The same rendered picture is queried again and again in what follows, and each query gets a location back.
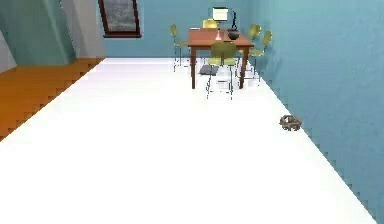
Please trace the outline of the brown wooden dining table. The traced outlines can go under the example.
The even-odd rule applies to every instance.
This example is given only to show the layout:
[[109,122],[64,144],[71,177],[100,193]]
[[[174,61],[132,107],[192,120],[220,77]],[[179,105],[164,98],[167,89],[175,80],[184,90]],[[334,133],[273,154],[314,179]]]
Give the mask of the brown wooden dining table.
[[[195,88],[196,84],[196,52],[198,50],[209,50],[211,45],[216,42],[217,33],[218,30],[213,28],[200,28],[199,30],[188,31],[187,46],[190,48],[190,76],[192,88]],[[254,46],[254,43],[243,34],[239,34],[239,37],[234,40],[233,43],[237,50],[243,51],[239,84],[239,88],[242,89],[244,86],[249,50]]]

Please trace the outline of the brown lumpy floor object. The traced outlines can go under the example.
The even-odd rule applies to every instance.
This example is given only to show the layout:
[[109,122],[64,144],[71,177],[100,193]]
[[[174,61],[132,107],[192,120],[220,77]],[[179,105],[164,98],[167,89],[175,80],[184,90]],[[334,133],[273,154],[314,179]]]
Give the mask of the brown lumpy floor object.
[[279,124],[284,130],[298,131],[301,128],[302,121],[293,115],[284,115],[280,118]]

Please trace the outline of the dark framed wall picture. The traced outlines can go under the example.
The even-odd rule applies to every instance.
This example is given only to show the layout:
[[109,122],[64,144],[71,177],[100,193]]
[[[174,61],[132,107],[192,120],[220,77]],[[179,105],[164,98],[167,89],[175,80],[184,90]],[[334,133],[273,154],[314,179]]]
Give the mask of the dark framed wall picture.
[[98,0],[105,38],[141,38],[137,0]]

